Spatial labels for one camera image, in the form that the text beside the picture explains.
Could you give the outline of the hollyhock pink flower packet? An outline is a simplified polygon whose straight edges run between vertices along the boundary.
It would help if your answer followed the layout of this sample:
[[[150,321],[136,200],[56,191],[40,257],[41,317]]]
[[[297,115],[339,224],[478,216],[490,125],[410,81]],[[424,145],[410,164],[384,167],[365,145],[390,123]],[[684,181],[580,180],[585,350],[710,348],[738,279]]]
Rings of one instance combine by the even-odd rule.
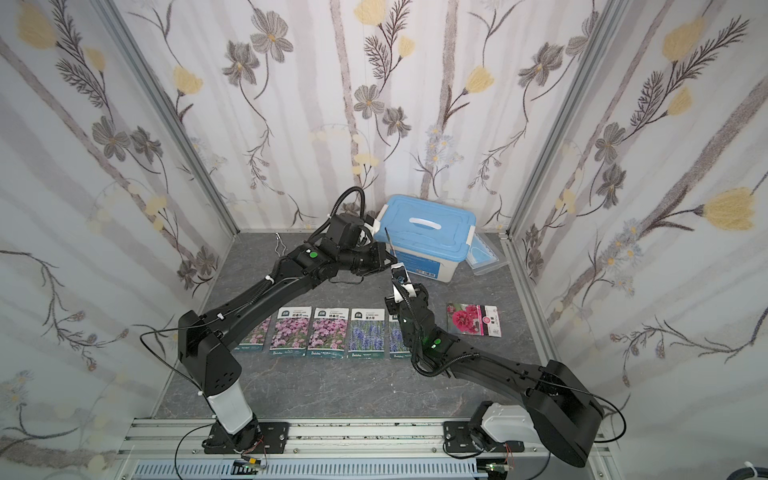
[[[457,335],[502,337],[499,310],[492,305],[448,303],[446,325]]]

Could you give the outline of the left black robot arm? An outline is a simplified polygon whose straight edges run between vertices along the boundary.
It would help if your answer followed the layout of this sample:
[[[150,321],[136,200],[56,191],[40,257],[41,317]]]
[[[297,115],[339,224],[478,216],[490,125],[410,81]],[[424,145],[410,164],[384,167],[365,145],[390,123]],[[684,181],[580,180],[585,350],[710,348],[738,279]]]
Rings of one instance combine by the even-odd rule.
[[[178,359],[213,414],[211,433],[228,453],[251,452],[264,434],[240,385],[233,350],[270,314],[322,283],[349,271],[362,279],[384,271],[395,257],[373,238],[365,191],[345,190],[328,218],[302,244],[279,257],[272,271],[229,302],[178,321]]]

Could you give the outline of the purple flower seed packet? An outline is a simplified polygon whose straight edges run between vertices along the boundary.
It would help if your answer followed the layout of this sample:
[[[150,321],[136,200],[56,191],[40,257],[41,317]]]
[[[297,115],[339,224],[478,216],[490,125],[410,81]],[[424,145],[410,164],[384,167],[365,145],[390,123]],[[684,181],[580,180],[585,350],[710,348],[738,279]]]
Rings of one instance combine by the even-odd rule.
[[[266,343],[271,318],[268,317],[255,327],[235,348],[236,351],[261,351]]]

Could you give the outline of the pink phlox seed packet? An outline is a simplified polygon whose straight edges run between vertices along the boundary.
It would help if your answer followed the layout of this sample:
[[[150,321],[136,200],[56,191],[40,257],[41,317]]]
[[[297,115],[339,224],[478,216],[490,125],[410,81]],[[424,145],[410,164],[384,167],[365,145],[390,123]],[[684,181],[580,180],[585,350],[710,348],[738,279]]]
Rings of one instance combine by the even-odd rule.
[[[348,308],[317,308],[311,322],[307,354],[310,357],[345,357],[349,323]]]

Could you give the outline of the white cosmos seed packet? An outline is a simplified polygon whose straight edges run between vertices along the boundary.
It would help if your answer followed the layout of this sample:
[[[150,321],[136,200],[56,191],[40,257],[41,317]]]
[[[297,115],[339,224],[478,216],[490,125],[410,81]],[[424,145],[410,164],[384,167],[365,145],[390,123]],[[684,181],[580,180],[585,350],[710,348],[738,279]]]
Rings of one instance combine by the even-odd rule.
[[[311,307],[285,307],[278,311],[269,353],[273,356],[306,355]]]

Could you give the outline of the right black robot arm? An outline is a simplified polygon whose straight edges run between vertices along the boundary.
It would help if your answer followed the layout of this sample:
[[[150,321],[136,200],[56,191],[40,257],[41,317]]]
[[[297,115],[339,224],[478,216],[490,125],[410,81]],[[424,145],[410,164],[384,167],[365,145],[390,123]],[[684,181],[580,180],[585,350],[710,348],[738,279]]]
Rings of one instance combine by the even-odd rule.
[[[446,374],[515,400],[549,452],[573,467],[586,465],[604,410],[565,364],[526,364],[480,350],[436,324],[429,293],[411,282],[402,264],[391,267],[391,282],[385,304],[398,318],[417,373]]]

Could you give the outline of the lavender seed packet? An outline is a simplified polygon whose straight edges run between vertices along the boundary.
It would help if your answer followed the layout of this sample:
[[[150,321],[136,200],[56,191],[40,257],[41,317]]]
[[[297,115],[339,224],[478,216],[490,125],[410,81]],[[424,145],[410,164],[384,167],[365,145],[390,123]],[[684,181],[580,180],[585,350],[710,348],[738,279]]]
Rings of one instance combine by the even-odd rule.
[[[383,309],[353,309],[348,326],[347,352],[350,358],[378,359],[384,357],[386,315]]]
[[[398,317],[391,315],[389,325],[389,357],[392,359],[409,359],[410,350],[404,343],[403,332]]]

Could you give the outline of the pink back seed packet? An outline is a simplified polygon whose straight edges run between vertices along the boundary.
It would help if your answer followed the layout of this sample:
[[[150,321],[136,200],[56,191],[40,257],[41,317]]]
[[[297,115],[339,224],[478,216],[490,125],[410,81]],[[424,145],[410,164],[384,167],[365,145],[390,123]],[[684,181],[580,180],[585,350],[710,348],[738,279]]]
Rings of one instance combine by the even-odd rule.
[[[391,277],[396,303],[403,302],[406,298],[416,297],[415,288],[403,263],[391,266]]]

